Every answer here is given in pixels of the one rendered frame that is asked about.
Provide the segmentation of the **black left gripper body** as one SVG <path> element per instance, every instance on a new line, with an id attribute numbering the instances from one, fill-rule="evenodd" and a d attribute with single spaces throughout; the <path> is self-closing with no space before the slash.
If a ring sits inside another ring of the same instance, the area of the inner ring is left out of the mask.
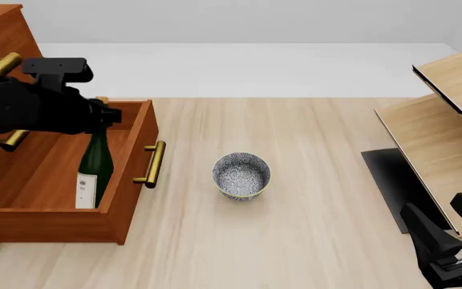
<path id="1" fill-rule="evenodd" d="M 122 122 L 122 111 L 110 108 L 100 99 L 89 99 L 87 110 L 82 113 L 80 121 L 86 134 L 94 134 Z"/>

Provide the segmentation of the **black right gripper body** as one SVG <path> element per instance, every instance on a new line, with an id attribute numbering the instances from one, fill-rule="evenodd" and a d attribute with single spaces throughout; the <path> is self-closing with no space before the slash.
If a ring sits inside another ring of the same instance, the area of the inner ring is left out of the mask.
<path id="1" fill-rule="evenodd" d="M 462 287 L 462 259 L 445 267 L 430 263 L 422 270 L 422 275 L 433 289 Z"/>

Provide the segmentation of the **pale wooden shelf rack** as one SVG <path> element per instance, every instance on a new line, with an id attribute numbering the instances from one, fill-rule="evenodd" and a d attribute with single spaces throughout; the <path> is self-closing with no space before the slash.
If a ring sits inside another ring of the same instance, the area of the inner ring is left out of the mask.
<path id="1" fill-rule="evenodd" d="M 376 115 L 451 230 L 462 238 L 462 218 L 450 204 L 462 193 L 462 52 L 412 70 L 432 94 Z"/>

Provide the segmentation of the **dark green wine bottle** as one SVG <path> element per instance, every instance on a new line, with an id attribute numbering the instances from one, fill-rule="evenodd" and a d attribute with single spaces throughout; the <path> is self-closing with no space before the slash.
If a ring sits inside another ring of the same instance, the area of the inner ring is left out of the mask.
<path id="1" fill-rule="evenodd" d="M 84 152 L 76 178 L 76 209 L 97 209 L 114 171 L 111 151 L 107 143 L 107 128 L 104 119 L 91 129 L 91 139 Z"/>

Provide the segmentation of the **wooden cabinet drawer, open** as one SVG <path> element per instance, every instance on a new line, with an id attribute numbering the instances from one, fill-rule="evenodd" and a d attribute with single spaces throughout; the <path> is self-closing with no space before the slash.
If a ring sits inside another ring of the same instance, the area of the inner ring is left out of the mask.
<path id="1" fill-rule="evenodd" d="M 158 126 L 151 100 L 114 101 L 122 122 L 108 129 L 114 173 L 98 208 L 75 208 L 76 174 L 90 137 L 32 132 L 8 153 L 0 149 L 1 242 L 114 242 L 128 234 Z"/>

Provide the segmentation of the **blue-white patterned bowl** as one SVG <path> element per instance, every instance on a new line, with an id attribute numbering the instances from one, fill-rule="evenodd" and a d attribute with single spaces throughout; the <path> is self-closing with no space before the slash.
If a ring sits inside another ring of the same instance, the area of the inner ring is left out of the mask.
<path id="1" fill-rule="evenodd" d="M 268 186 L 271 171 L 265 161 L 252 153 L 230 153 L 215 163 L 212 178 L 228 199 L 251 201 Z"/>

